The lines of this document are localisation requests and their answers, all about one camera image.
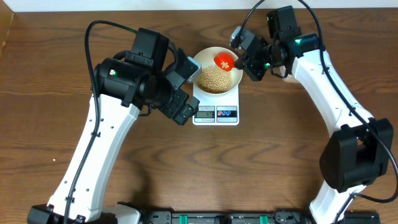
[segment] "black mount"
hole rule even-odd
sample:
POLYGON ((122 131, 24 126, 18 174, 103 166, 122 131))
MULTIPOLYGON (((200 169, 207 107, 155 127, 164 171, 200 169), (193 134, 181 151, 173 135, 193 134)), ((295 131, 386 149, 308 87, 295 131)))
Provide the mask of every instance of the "black mount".
POLYGON ((144 105, 158 108, 166 117, 184 125, 198 111, 199 101, 193 97, 187 104, 189 95, 180 87, 198 70, 168 38, 140 28, 132 49, 106 58, 97 65, 95 77, 99 94, 119 98, 126 107, 133 104, 140 110, 144 105), (175 61, 162 72, 168 49, 175 61))
MULTIPOLYGON (((319 49, 316 34, 302 35, 294 15, 292 6, 283 7, 267 13, 268 29, 272 44, 264 38, 257 38, 251 31, 243 29, 239 37, 239 47, 246 52, 235 62, 235 67, 243 69, 252 81, 261 81, 266 71, 285 66, 284 78, 292 73, 296 57, 305 52, 319 49)), ((234 40, 237 30, 232 34, 234 40)))
MULTIPOLYGON (((394 130, 388 119, 369 119, 370 127, 391 150, 394 130)), ((328 185, 339 193, 357 185, 371 185, 376 178, 386 174, 389 156, 365 125, 350 128, 348 125, 335 131, 319 165, 328 185)))

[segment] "red object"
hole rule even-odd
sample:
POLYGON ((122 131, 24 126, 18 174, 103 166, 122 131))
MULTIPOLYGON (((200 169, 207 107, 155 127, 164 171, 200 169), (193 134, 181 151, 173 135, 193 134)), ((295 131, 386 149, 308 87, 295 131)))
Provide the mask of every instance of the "red object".
POLYGON ((214 57, 214 62, 224 71, 231 71, 234 67, 234 58, 227 52, 220 52, 214 57))

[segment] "scale display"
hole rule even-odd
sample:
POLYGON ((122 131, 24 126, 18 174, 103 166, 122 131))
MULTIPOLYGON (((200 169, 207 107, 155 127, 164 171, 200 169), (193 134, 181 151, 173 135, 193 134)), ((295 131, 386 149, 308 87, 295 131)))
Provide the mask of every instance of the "scale display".
POLYGON ((193 116, 194 125, 234 126, 239 124, 239 90, 223 96, 203 94, 196 85, 193 95, 200 100, 198 112, 193 116))
POLYGON ((197 118, 214 118, 214 112, 213 111, 199 111, 199 112, 197 112, 195 117, 197 117, 197 118))

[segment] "wire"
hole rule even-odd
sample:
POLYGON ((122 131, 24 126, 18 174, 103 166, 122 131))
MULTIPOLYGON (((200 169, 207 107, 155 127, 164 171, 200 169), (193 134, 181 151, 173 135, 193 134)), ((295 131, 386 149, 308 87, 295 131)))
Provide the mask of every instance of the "wire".
POLYGON ((152 113, 152 105, 147 105, 147 106, 148 106, 148 113, 139 114, 138 116, 149 116, 152 113))
POLYGON ((238 34, 236 34, 235 38, 232 40, 232 42, 231 42, 231 47, 233 47, 233 48, 235 48, 235 49, 238 48, 238 46, 239 46, 239 40, 240 40, 240 38, 241 38, 241 35, 242 35, 242 32, 243 32, 244 26, 246 25, 247 21, 249 20, 251 14, 254 12, 254 10, 256 10, 256 8, 257 8, 261 3, 263 3, 264 1, 265 1, 265 0, 260 0, 260 1, 257 2, 257 4, 254 5, 254 7, 250 10, 249 14, 246 16, 245 20, 243 21, 243 24, 242 24, 241 29, 239 30, 238 34))
POLYGON ((168 49, 173 53, 174 62, 172 62, 170 65, 168 65, 166 67, 166 69, 162 72, 164 75, 167 75, 168 73, 174 71, 177 68, 177 64, 178 64, 178 52, 177 52, 177 48, 175 47, 175 44, 170 41, 168 49))
POLYGON ((347 200, 344 202, 343 206, 341 207, 340 211, 338 211, 335 221, 333 222, 334 224, 338 223, 338 219, 340 215, 346 210, 346 207, 351 203, 352 200, 354 200, 355 196, 353 194, 350 194, 347 200))
POLYGON ((81 170, 83 169, 83 166, 85 165, 85 162, 87 160, 88 154, 91 150, 91 147, 93 146, 95 137, 97 137, 98 135, 98 128, 100 127, 100 117, 101 117, 101 111, 100 111, 100 106, 98 103, 98 88, 96 85, 96 77, 93 71, 93 65, 91 63, 91 57, 90 57, 90 48, 88 45, 88 38, 90 37, 90 31, 93 28, 93 26, 95 24, 107 24, 107 25, 111 25, 111 26, 115 26, 118 28, 122 28, 124 30, 128 30, 130 32, 133 33, 137 33, 136 30, 126 27, 126 26, 122 26, 120 24, 114 23, 114 22, 109 22, 109 21, 102 21, 102 20, 98 20, 98 21, 94 21, 92 22, 86 30, 86 35, 85 35, 85 50, 86 50, 86 59, 87 59, 87 66, 88 66, 88 73, 90 74, 90 80, 91 80, 91 87, 93 88, 93 98, 94 98, 94 105, 95 105, 95 126, 94 126, 94 130, 91 133, 91 139, 87 145, 86 151, 83 155, 83 157, 81 158, 79 167, 77 168, 75 177, 73 178, 72 184, 70 186, 70 190, 69 190, 69 194, 68 197, 66 198, 67 200, 67 204, 65 206, 65 214, 63 216, 63 224, 67 224, 68 223, 68 219, 69 219, 69 211, 70 211, 70 205, 73 201, 73 192, 75 191, 75 187, 77 184, 77 180, 79 179, 81 170))
MULTIPOLYGON (((392 166, 394 168, 394 171, 396 173, 396 181, 397 181, 397 185, 396 185, 396 191, 394 192, 394 194, 387 199, 378 199, 378 198, 374 198, 374 197, 370 197, 367 195, 363 195, 360 193, 352 193, 352 196, 358 196, 358 197, 362 197, 365 198, 367 200, 370 200, 372 202, 377 202, 377 203, 389 203, 394 201, 397 197, 398 197, 398 167, 397 167, 397 162, 394 158, 394 156, 392 155, 391 151, 388 150, 387 146, 384 144, 384 142, 380 139, 379 135, 375 132, 375 130, 373 130, 372 127, 370 127, 370 125, 355 111, 355 108, 351 106, 351 104, 348 102, 348 100, 345 98, 345 96, 342 94, 342 92, 339 90, 339 88, 336 86, 336 83, 333 81, 331 75, 329 74, 328 71, 328 67, 326 66, 325 63, 325 59, 323 56, 323 52, 325 51, 325 46, 323 45, 323 39, 322 39, 322 30, 318 21, 317 16, 315 15, 314 11, 311 9, 311 7, 305 3, 303 0, 298 0, 300 3, 302 3, 307 9, 308 11, 311 13, 312 17, 315 20, 315 23, 317 24, 317 29, 318 29, 318 35, 319 35, 319 44, 320 44, 320 59, 321 59, 321 64, 322 64, 322 68, 323 68, 323 72, 325 72, 326 76, 329 79, 330 84, 332 85, 332 87, 335 89, 335 91, 337 92, 337 94, 339 95, 339 97, 341 98, 341 100, 343 100, 344 104, 347 106, 347 108, 349 109, 349 111, 360 121, 364 124, 364 126, 369 130, 369 132, 372 134, 372 136, 377 140, 377 142, 381 145, 381 147, 385 150, 385 152, 388 154, 392 166)), ((342 211, 345 210, 345 207, 348 206, 349 203, 345 203, 343 205, 343 207, 341 208, 342 211)))
MULTIPOLYGON (((279 31, 275 31, 273 37, 274 37, 274 38, 272 38, 272 47, 273 47, 274 49, 276 49, 276 47, 277 47, 277 45, 276 45, 276 39, 279 38, 279 31)), ((278 78, 287 78, 289 74, 287 73, 287 71, 285 71, 285 75, 282 76, 282 75, 280 75, 280 74, 278 74, 278 73, 275 73, 275 72, 274 72, 274 67, 272 67, 272 68, 271 68, 271 75, 276 76, 276 77, 278 77, 278 78)))
POLYGON ((122 51, 118 52, 116 55, 114 55, 113 58, 122 60, 128 52, 129 52, 129 50, 122 50, 122 51))

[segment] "green led light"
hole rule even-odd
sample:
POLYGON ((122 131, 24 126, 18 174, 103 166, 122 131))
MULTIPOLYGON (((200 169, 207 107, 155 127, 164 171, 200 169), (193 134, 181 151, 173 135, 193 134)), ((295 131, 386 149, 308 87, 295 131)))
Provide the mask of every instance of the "green led light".
POLYGON ((113 75, 113 76, 116 76, 116 74, 118 74, 118 73, 117 73, 117 71, 111 69, 111 71, 109 72, 109 74, 110 74, 110 75, 113 75))

